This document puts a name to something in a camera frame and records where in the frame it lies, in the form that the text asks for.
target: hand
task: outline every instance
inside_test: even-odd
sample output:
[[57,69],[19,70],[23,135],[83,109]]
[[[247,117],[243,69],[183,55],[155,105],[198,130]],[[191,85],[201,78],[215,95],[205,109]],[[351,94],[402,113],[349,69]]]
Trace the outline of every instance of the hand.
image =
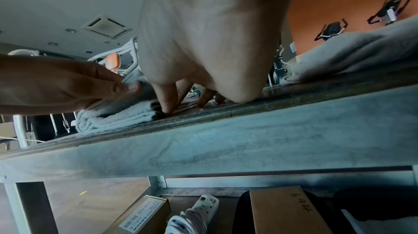
[[171,113],[193,83],[234,102],[262,91],[290,0],[145,0],[139,64],[162,110]]
[[139,84],[95,62],[0,56],[0,114],[45,115],[85,109],[100,99],[124,100]]

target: air conditioning vent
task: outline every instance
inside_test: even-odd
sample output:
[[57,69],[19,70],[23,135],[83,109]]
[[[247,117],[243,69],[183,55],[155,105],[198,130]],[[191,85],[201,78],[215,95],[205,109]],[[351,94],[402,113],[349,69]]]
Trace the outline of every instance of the air conditioning vent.
[[100,15],[94,18],[92,21],[83,26],[83,29],[95,32],[111,39],[116,39],[126,32],[132,30],[132,28],[128,28],[121,23],[108,18],[105,15]]

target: folded towel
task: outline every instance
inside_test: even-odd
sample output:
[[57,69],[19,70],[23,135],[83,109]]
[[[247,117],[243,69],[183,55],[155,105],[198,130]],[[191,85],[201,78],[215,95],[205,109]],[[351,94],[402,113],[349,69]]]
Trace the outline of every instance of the folded towel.
[[[76,129],[81,134],[113,131],[162,117],[161,107],[152,86],[139,70],[130,73],[124,83],[141,82],[142,93],[127,101],[101,100],[77,115]],[[196,106],[196,93],[189,93],[174,113]]]
[[418,54],[418,16],[371,32],[344,33],[302,54],[281,85],[358,71]]

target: ceiling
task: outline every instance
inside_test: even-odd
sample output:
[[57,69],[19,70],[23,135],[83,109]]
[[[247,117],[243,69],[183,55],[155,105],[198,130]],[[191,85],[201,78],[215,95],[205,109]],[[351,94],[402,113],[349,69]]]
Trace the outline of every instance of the ceiling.
[[[89,58],[117,48],[118,43],[123,45],[135,35],[142,3],[143,0],[0,0],[0,42]],[[112,40],[81,28],[99,14],[133,30]],[[78,32],[68,33],[68,28]],[[58,45],[50,46],[48,42]]]

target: ceiling light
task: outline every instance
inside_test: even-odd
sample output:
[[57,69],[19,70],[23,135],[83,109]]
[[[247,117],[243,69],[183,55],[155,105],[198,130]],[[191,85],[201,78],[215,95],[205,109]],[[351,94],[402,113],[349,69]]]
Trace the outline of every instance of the ceiling light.
[[71,34],[77,33],[77,30],[72,29],[72,28],[67,28],[65,31],[67,31],[68,33],[71,33]]

